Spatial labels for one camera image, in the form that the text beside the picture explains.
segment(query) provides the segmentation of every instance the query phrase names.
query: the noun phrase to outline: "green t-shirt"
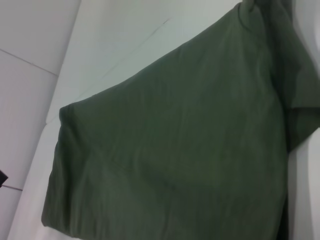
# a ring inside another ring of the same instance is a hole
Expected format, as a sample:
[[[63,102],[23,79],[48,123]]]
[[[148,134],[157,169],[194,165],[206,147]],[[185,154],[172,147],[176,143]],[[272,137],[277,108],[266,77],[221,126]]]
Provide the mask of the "green t-shirt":
[[[288,151],[320,126],[320,84],[280,0],[245,0],[60,121],[45,226],[84,240],[275,240]]]

